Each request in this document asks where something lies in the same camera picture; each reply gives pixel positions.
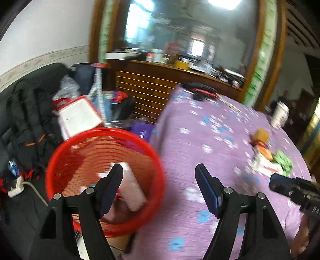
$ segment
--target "mirror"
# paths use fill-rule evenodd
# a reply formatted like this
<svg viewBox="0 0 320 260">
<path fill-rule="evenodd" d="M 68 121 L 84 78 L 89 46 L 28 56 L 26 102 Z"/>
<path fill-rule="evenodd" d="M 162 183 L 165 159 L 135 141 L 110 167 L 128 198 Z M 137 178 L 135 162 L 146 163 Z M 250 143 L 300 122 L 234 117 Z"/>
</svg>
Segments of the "mirror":
<svg viewBox="0 0 320 260">
<path fill-rule="evenodd" d="M 131 0 L 125 45 L 206 60 L 244 74 L 258 7 L 257 0 Z"/>
</svg>

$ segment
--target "yellow curtain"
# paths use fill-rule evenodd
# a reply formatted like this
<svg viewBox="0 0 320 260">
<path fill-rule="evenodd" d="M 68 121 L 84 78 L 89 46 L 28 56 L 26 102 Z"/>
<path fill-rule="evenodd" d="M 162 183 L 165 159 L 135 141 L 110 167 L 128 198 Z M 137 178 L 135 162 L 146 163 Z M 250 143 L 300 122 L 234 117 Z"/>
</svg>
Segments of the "yellow curtain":
<svg viewBox="0 0 320 260">
<path fill-rule="evenodd" d="M 315 112 L 312 116 L 312 119 L 309 125 L 306 128 L 306 131 L 300 141 L 297 144 L 297 148 L 301 150 L 303 146 L 309 141 L 314 129 L 317 127 L 320 120 L 320 100 L 318 101 L 318 105 L 315 109 Z M 310 147 L 304 151 L 302 154 L 309 170 L 316 164 L 316 162 L 320 159 L 320 134 L 318 133 L 313 139 Z"/>
</svg>

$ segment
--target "black backpack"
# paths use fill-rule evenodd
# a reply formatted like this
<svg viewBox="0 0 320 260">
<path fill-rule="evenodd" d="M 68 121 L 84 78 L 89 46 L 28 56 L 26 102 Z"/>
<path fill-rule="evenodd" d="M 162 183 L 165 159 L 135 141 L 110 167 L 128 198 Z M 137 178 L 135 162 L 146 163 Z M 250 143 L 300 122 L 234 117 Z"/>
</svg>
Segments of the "black backpack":
<svg viewBox="0 0 320 260">
<path fill-rule="evenodd" d="M 49 94 L 24 82 L 8 99 L 6 110 L 12 130 L 9 154 L 25 171 L 43 172 L 63 141 Z"/>
</svg>

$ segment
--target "white plug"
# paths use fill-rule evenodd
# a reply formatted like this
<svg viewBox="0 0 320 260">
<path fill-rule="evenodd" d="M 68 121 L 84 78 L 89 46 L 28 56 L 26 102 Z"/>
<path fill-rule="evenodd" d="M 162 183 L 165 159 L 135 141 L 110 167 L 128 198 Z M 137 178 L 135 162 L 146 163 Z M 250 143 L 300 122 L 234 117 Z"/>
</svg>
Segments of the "white plug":
<svg viewBox="0 0 320 260">
<path fill-rule="evenodd" d="M 21 192 L 23 192 L 24 190 L 24 186 L 23 186 L 23 177 L 22 176 L 19 176 L 16 180 L 16 187 L 15 188 L 11 188 L 11 190 L 8 192 L 8 196 L 10 198 L 20 194 Z"/>
</svg>

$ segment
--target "red plastic basket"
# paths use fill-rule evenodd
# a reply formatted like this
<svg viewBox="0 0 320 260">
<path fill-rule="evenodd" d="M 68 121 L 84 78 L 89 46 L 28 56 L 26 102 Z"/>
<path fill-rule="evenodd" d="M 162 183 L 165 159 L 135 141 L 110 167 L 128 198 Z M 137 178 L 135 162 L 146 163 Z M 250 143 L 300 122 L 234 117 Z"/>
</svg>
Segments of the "red plastic basket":
<svg viewBox="0 0 320 260">
<path fill-rule="evenodd" d="M 144 225 L 159 209 L 164 196 L 164 172 L 156 152 L 138 136 L 113 128 L 95 128 L 63 142 L 51 157 L 45 186 L 48 198 L 62 193 L 72 196 L 81 187 L 97 183 L 112 162 L 128 162 L 147 203 L 123 223 L 100 221 L 107 237 L 130 234 Z M 74 228 L 81 231 L 79 217 L 73 215 Z"/>
</svg>

